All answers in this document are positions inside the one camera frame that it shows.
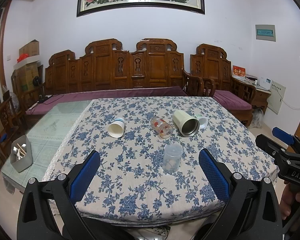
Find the screw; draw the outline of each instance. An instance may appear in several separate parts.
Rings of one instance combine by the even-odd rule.
[[[30,178],[28,182],[29,182],[30,184],[34,184],[35,178]]]
[[[66,178],[66,175],[63,173],[58,176],[58,180],[64,180],[65,178]]]
[[[233,174],[233,176],[234,176],[235,179],[241,179],[242,178],[242,175],[240,173],[237,173],[237,172],[235,174]]]
[[[271,179],[269,179],[268,177],[263,178],[263,180],[267,184],[271,183]]]

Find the tiled floor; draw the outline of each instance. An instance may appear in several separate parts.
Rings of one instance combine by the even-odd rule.
[[[281,143],[279,140],[274,138],[271,134],[271,129],[266,125],[263,125],[262,129],[253,128],[250,130],[254,136],[263,133],[264,135],[272,138],[273,140]],[[282,191],[284,189],[283,181],[279,179],[276,185],[276,193],[278,199],[281,199]],[[7,192],[2,177],[0,177],[0,224],[6,233],[10,236],[12,240],[17,239],[17,220],[18,212],[20,208],[20,203],[22,200],[22,194],[19,191],[15,191],[13,195]],[[60,216],[55,217],[59,229],[62,229],[63,222]],[[205,218],[193,220],[178,225],[171,226],[171,230],[167,240],[170,239],[191,239],[196,231],[201,227]],[[140,233],[145,236],[145,232],[138,231],[134,232],[133,235],[140,237]]]

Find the plastic bag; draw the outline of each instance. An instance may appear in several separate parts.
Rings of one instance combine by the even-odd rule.
[[[4,92],[4,93],[8,91],[8,89],[7,89],[6,86],[2,86],[2,89],[3,89],[3,92]],[[13,107],[14,107],[16,113],[17,113],[17,112],[19,112],[19,110],[20,110],[19,99],[18,99],[18,97],[17,97],[17,95],[16,95],[15,93],[13,93],[13,92],[11,92],[11,91],[10,91],[9,93],[10,93],[10,96],[11,96],[11,98],[12,98],[12,104],[13,104]]]
[[[262,128],[263,125],[263,111],[261,108],[257,108],[252,112],[252,122],[249,128]]]

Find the power strip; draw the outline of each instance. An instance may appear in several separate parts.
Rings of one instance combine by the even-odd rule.
[[[159,236],[167,237],[168,232],[170,231],[170,227],[144,228],[144,230],[149,231],[151,233],[155,233]]]

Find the floral tablecloth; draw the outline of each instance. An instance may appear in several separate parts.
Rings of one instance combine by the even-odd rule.
[[[154,115],[169,123],[180,109],[209,118],[205,130],[182,137],[174,125],[168,139],[151,128]],[[121,138],[112,138],[108,125],[117,116],[126,121]],[[45,174],[54,179],[82,163],[91,150],[101,165],[82,201],[81,215],[130,226],[159,225],[209,215],[223,207],[198,164],[199,151],[207,148],[218,162],[245,178],[277,179],[272,158],[256,147],[255,137],[214,99],[207,97],[151,97],[95,99],[65,138]],[[166,174],[162,165],[166,144],[183,148],[179,170]]]

